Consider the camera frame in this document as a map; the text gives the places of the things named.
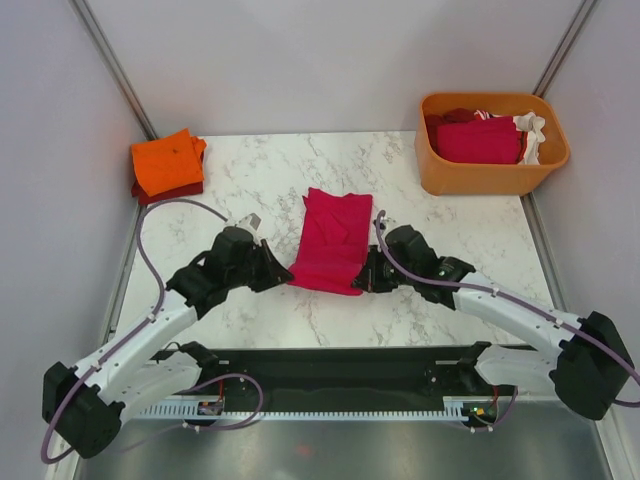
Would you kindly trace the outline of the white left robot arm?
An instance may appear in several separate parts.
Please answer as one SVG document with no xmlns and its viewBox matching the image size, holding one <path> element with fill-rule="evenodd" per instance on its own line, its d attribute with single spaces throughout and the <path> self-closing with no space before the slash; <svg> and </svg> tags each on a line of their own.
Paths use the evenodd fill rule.
<svg viewBox="0 0 640 480">
<path fill-rule="evenodd" d="M 83 459 L 105 450 L 121 427 L 176 393 L 208 393 L 219 382 L 215 355 L 192 341 L 167 358 L 156 354 L 179 333 L 247 287 L 260 293 L 292 281 L 268 244 L 247 227 L 220 232 L 213 246 L 161 286 L 158 306 L 91 355 L 56 363 L 43 379 L 42 416 Z"/>
</svg>

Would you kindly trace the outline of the crimson pink t-shirt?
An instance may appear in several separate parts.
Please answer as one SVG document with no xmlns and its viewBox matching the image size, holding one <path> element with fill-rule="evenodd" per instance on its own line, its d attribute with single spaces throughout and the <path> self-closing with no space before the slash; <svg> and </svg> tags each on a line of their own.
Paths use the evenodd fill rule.
<svg viewBox="0 0 640 480">
<path fill-rule="evenodd" d="M 352 286 L 368 255 L 373 196 L 333 196 L 311 188 L 295 262 L 292 286 L 345 296 L 359 296 Z"/>
</svg>

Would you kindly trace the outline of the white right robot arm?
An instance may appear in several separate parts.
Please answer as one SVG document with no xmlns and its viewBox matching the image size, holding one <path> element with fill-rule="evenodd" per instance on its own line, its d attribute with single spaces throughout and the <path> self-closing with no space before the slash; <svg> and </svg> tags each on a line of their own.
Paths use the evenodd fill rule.
<svg viewBox="0 0 640 480">
<path fill-rule="evenodd" d="M 409 225 L 374 222 L 376 244 L 354 281 L 368 293 L 407 286 L 423 300 L 471 315 L 526 344 L 517 350 L 477 344 L 458 381 L 477 394 L 490 385 L 554 394 L 574 413 L 600 420 L 613 405 L 636 408 L 619 395 L 639 373 L 613 321 L 599 313 L 586 317 L 545 307 L 484 276 L 456 257 L 439 256 Z"/>
</svg>

